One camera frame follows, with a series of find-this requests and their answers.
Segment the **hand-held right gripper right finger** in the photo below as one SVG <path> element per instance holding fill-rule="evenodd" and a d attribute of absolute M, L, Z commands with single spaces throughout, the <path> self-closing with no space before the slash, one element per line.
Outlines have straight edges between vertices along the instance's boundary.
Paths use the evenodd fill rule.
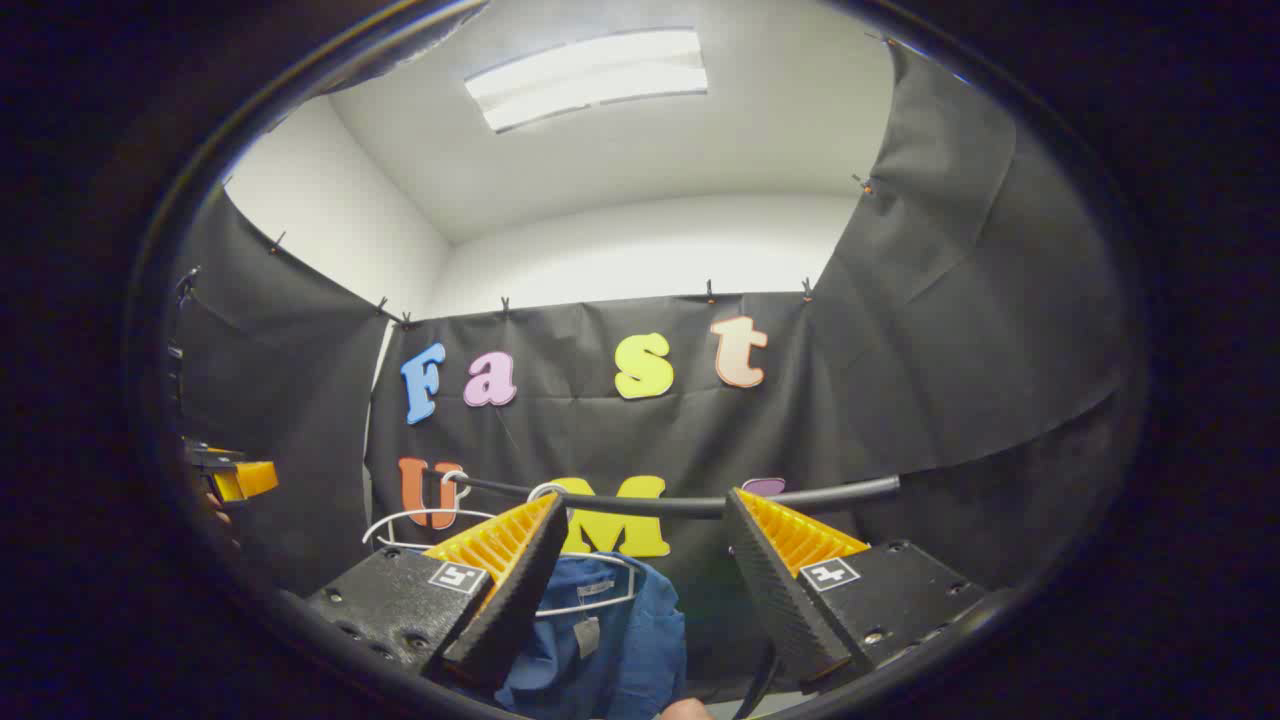
<path fill-rule="evenodd" d="M 987 596 L 913 542 L 868 544 L 742 489 L 726 497 L 724 527 L 756 619 L 806 693 L 906 657 Z"/>

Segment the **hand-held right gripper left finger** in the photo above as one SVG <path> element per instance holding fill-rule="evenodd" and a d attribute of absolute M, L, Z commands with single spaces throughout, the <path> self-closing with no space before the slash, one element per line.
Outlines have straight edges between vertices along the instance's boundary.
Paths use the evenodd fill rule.
<path fill-rule="evenodd" d="M 561 495 L 544 495 L 429 550 L 380 550 L 305 607 L 412 676 L 494 691 L 532 632 L 568 519 Z"/>

